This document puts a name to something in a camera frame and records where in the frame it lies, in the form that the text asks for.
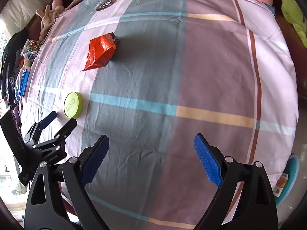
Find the green round jar lid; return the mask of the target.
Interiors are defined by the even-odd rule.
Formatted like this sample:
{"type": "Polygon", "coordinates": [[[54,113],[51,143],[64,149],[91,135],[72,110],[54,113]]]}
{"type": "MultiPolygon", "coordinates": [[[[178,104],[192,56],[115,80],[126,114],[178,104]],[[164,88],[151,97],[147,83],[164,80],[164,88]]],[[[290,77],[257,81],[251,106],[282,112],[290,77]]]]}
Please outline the green round jar lid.
{"type": "Polygon", "coordinates": [[[78,118],[83,108],[83,99],[80,93],[71,92],[64,100],[64,114],[68,118],[78,118]]]}

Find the green tea box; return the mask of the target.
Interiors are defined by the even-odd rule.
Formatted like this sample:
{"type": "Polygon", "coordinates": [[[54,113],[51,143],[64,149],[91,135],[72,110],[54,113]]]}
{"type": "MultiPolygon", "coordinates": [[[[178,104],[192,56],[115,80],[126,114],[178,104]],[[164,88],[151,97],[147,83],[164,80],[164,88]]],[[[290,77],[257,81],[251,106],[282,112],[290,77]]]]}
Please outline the green tea box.
{"type": "Polygon", "coordinates": [[[287,184],[287,181],[288,181],[288,174],[283,173],[273,189],[273,194],[275,197],[279,197],[281,195],[284,187],[287,184]]]}

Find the teal plastic trash bin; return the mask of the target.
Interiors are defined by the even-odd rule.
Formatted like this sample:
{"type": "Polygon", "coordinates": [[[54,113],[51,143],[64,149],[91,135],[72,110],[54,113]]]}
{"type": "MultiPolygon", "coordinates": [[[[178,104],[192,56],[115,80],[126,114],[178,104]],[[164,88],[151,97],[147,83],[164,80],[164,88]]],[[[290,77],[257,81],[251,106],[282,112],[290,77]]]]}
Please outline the teal plastic trash bin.
{"type": "Polygon", "coordinates": [[[279,197],[275,197],[275,203],[276,206],[279,206],[289,195],[289,193],[291,192],[295,181],[298,177],[298,173],[299,173],[299,168],[300,168],[300,159],[299,156],[296,154],[292,154],[288,161],[287,161],[287,165],[283,171],[283,173],[288,174],[288,181],[286,186],[284,187],[281,195],[279,197]]]}

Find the pink plaid tablecloth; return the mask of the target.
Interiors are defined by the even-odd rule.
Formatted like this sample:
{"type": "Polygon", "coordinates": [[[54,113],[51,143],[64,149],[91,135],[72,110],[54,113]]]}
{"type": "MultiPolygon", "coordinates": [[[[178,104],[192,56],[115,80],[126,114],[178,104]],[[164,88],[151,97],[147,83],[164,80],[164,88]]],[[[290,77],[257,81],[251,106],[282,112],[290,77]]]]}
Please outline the pink plaid tablecloth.
{"type": "Polygon", "coordinates": [[[275,185],[298,122],[296,75],[270,5],[258,0],[84,0],[60,14],[30,72],[21,131],[82,94],[68,137],[77,156],[109,151],[86,190],[111,229],[192,229],[216,192],[194,149],[201,133],[275,185]],[[119,39],[106,67],[83,71],[91,39],[119,39]]]}

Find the beige rabbit plush toy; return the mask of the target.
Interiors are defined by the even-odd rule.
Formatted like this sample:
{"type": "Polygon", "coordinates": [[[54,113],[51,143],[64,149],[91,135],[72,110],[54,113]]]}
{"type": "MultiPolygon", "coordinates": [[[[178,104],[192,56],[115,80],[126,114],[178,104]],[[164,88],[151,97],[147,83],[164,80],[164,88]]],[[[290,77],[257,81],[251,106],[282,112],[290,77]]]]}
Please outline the beige rabbit plush toy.
{"type": "Polygon", "coordinates": [[[42,19],[39,42],[42,42],[45,39],[59,14],[70,10],[82,1],[83,0],[73,0],[71,4],[65,8],[62,0],[53,0],[52,5],[47,5],[44,11],[37,9],[35,13],[42,19]]]}

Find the green dinosaur plush toy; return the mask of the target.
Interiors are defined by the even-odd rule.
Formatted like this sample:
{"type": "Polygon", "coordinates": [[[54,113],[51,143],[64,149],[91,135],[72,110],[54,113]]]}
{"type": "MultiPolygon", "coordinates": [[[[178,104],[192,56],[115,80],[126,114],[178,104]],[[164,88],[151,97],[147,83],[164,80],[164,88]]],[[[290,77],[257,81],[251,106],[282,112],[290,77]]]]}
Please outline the green dinosaur plush toy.
{"type": "Polygon", "coordinates": [[[281,11],[306,48],[306,18],[295,0],[281,0],[281,11]]]}

